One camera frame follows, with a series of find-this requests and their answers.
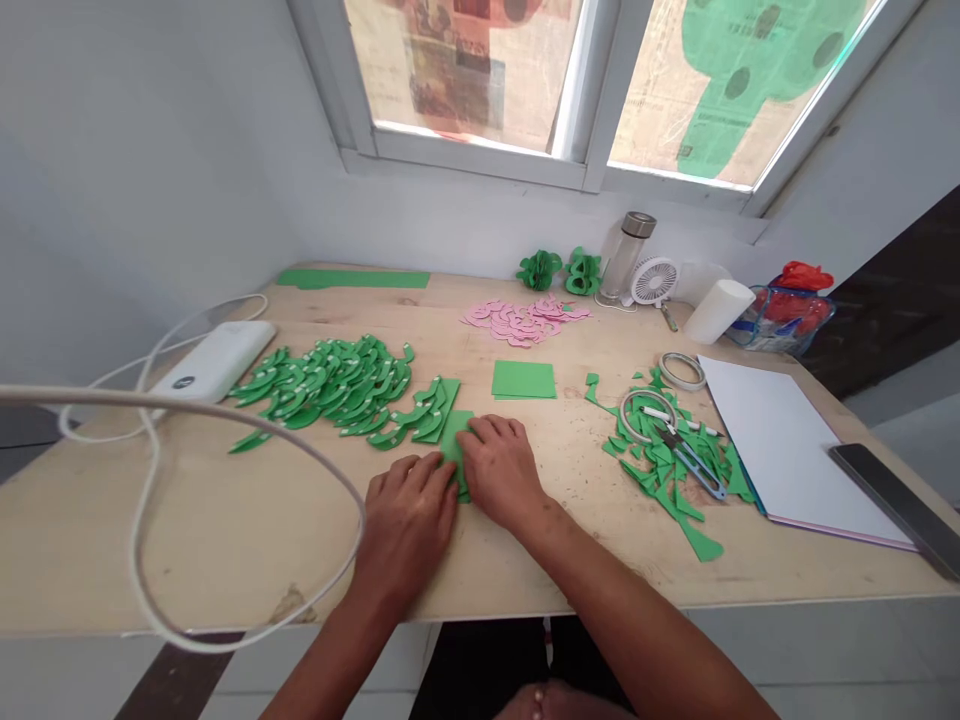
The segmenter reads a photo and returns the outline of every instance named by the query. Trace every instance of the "window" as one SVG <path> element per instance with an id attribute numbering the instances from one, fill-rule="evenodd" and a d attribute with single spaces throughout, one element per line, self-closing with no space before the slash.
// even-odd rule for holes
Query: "window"
<path id="1" fill-rule="evenodd" d="M 291 0 L 370 159 L 762 215 L 921 0 Z"/>

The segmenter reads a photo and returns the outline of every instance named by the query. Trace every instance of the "window pane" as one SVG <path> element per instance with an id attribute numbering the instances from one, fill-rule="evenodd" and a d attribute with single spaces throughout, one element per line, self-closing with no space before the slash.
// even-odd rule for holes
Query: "window pane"
<path id="1" fill-rule="evenodd" d="M 610 160 L 753 186 L 878 0 L 654 0 Z"/>
<path id="2" fill-rule="evenodd" d="M 549 152 L 580 3 L 347 0 L 374 120 Z"/>

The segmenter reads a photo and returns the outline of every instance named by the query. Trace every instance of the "floor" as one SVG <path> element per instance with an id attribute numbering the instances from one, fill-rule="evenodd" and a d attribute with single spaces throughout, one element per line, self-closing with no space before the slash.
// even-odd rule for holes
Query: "floor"
<path id="1" fill-rule="evenodd" d="M 26 428 L 21 420 L 17 425 Z M 37 420 L 45 426 L 43 417 Z M 4 433 L 0 484 L 46 449 L 45 432 Z M 784 720 L 960 717 L 960 598 L 688 616 Z M 430 624 L 398 628 L 348 720 L 405 720 L 438 631 Z M 256 718 L 316 633 L 291 628 L 235 655 L 202 720 Z M 0 640 L 0 720 L 110 720 L 160 647 L 146 636 Z"/>

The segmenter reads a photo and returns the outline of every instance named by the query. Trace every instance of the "pile of pink foam pieces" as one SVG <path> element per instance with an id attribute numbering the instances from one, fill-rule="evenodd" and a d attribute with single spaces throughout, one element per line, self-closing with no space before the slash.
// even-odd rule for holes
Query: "pile of pink foam pieces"
<path id="1" fill-rule="evenodd" d="M 563 323 L 593 317 L 589 310 L 564 310 L 572 302 L 558 302 L 553 293 L 532 305 L 512 305 L 490 300 L 475 305 L 460 322 L 474 327 L 489 328 L 497 340 L 506 340 L 513 347 L 533 347 L 530 341 L 542 343 L 560 333 Z"/>

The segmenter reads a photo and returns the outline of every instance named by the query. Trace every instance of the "green 3d paper ornament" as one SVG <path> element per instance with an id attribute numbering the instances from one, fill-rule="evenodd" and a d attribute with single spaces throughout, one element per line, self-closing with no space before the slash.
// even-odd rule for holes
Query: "green 3d paper ornament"
<path id="1" fill-rule="evenodd" d="M 587 255 L 577 246 L 570 256 L 570 264 L 563 268 L 570 277 L 566 288 L 574 295 L 593 295 L 600 289 L 600 256 Z"/>
<path id="2" fill-rule="evenodd" d="M 538 250 L 536 255 L 520 261 L 523 268 L 517 277 L 531 290 L 546 290 L 553 283 L 553 274 L 563 266 L 563 260 L 556 253 Z"/>

